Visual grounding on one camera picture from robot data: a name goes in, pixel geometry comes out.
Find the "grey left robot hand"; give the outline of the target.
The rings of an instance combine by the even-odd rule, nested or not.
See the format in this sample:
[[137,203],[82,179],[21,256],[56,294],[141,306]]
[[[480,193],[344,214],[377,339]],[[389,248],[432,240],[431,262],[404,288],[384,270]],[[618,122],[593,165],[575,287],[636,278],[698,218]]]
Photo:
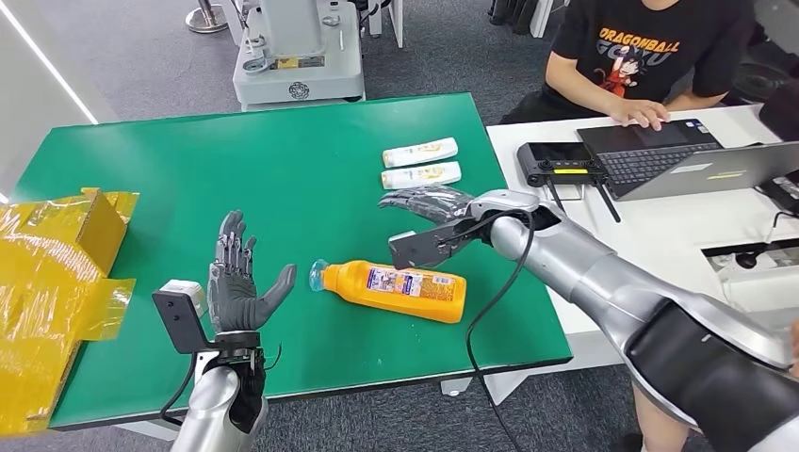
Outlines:
[[295,286],[297,266],[282,268],[275,283],[259,294],[253,279],[256,237],[244,239],[244,214],[234,210],[219,229],[215,258],[209,265],[207,304],[217,334],[257,331],[263,327]]

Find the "person's right hand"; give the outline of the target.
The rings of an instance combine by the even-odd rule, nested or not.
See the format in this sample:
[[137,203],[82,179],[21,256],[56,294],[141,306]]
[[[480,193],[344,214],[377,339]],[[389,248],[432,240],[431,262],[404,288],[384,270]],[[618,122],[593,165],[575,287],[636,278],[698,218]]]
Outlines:
[[660,131],[661,125],[670,120],[664,105],[648,100],[617,99],[611,103],[608,116],[623,126],[638,124],[655,131]]

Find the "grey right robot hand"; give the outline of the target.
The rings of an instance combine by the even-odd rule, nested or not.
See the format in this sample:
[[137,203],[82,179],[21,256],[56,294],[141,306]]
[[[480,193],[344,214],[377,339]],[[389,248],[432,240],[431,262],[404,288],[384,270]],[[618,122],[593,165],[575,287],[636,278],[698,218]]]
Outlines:
[[465,217],[473,199],[472,195],[451,186],[429,185],[390,191],[380,198],[378,206],[397,207],[442,225]]

